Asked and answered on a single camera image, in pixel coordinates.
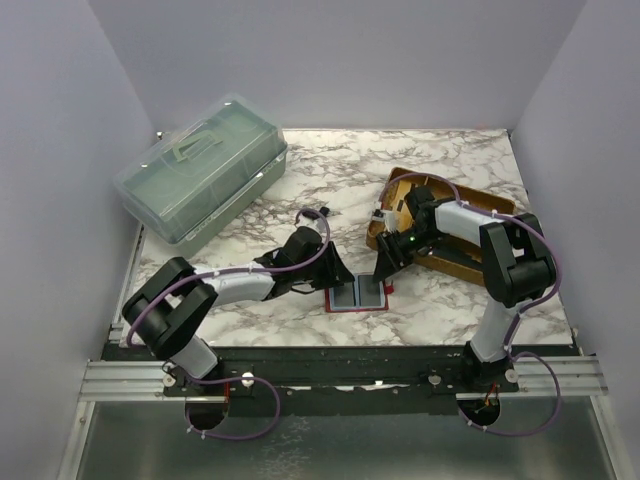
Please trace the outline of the red leather card holder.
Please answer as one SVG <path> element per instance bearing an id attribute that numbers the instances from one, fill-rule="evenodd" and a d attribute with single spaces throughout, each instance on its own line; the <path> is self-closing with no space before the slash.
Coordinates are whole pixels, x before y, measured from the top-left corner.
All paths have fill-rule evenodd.
<path id="1" fill-rule="evenodd" d="M 354 313 L 386 311 L 389 296 L 394 293 L 392 282 L 375 282 L 372 273 L 359 273 L 354 281 L 325 290 L 325 311 Z"/>

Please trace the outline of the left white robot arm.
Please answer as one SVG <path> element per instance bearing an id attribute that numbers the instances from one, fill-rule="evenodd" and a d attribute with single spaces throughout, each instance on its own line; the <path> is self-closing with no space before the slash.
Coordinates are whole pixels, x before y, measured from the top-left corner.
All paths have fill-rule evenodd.
<path id="1" fill-rule="evenodd" d="M 249 264 L 211 271 L 208 277 L 185 258 L 174 257 L 126 301 L 121 314 L 156 359 L 180 367 L 197 393 L 209 395 L 222 380 L 218 356 L 197 335 L 210 310 L 298 293 L 300 285 L 315 292 L 354 280 L 335 244 L 301 226 L 284 246 Z"/>

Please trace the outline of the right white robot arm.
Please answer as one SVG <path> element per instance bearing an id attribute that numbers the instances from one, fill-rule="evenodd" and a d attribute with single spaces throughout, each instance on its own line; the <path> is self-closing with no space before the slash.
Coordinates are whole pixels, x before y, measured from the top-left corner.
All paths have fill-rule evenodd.
<path id="1" fill-rule="evenodd" d="M 541 232 L 536 216 L 509 216 L 452 198 L 436 199 L 426 185 L 404 197 L 412 219 L 403 231 L 376 235 L 373 277 L 381 282 L 414 262 L 418 255 L 447 237 L 462 239 L 481 250 L 483 282 L 490 295 L 478 330 L 468 342 L 472 360 L 460 367 L 460 379 L 480 392 L 496 380 L 494 363 L 511 356 L 512 339 L 521 315 L 556 294 L 560 268 Z"/>

